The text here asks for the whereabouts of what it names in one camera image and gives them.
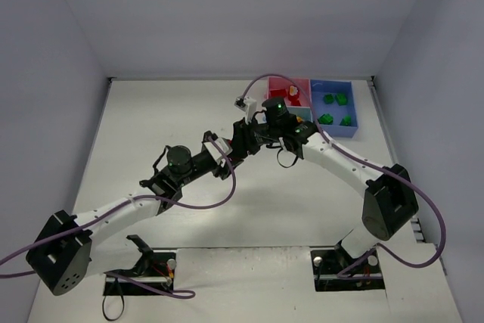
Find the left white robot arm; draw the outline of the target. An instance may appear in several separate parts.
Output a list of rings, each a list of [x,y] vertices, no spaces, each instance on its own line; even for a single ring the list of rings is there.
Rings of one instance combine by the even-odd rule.
[[[140,237],[129,235],[130,243],[121,250],[108,247],[106,240],[179,205],[183,187],[206,174],[233,177],[247,151],[236,137],[225,139],[206,132],[200,153],[177,145],[165,147],[162,156],[166,166],[155,167],[154,174],[140,182],[148,194],[125,197],[87,213],[70,215],[61,210],[49,217],[28,247],[26,261],[53,295],[66,294],[91,275],[118,271],[143,275],[152,263],[153,251]]]

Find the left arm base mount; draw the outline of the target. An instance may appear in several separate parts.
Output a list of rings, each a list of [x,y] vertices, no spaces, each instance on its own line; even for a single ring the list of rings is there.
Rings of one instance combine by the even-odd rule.
[[[143,272],[136,272],[134,269],[117,269],[113,272],[157,290],[171,293],[174,290],[176,264],[175,250],[154,250],[153,258]],[[156,293],[126,280],[106,275],[102,295],[104,297],[119,297],[120,295],[147,297],[155,296]]]

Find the red curved lego brick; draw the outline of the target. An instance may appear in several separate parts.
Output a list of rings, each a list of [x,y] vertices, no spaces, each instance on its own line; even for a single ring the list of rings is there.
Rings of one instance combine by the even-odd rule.
[[[272,89],[269,91],[268,96],[270,98],[286,98],[287,97],[287,90],[286,89]]]

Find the green square stack lego brick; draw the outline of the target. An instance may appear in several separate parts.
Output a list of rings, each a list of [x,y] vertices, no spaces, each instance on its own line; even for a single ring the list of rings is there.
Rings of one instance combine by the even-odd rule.
[[[335,98],[332,94],[326,94],[323,97],[323,101],[325,104],[332,104],[335,102]]]

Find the flower lego stack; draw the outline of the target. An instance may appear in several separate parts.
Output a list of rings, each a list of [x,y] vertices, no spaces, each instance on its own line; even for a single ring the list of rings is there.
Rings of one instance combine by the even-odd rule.
[[[301,105],[299,96],[299,88],[294,85],[290,85],[287,89],[287,100],[290,102],[291,106],[299,107]]]

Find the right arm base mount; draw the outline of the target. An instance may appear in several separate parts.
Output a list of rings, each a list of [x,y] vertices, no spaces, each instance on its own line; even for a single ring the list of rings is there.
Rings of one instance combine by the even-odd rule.
[[[316,292],[358,292],[385,290],[385,282],[375,249],[353,259],[341,248],[310,250]]]

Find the green rounded stack lego brick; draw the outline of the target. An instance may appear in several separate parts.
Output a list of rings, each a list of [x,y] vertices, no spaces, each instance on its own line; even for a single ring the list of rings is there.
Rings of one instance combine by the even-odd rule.
[[[345,106],[348,104],[348,98],[347,98],[347,95],[344,94],[344,93],[338,93],[338,94],[335,94],[335,101],[337,102],[337,104],[339,106]]]

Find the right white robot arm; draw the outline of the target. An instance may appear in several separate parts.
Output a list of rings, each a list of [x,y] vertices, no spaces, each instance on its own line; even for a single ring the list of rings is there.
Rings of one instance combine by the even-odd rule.
[[[388,241],[418,211],[414,191],[408,187],[408,171],[395,164],[370,168],[316,123],[300,121],[291,114],[281,97],[262,103],[265,122],[256,120],[256,100],[239,97],[235,106],[245,117],[234,123],[231,157],[242,160],[264,144],[279,143],[297,159],[326,169],[353,188],[363,199],[361,220],[339,243],[352,259],[357,259],[381,241]]]

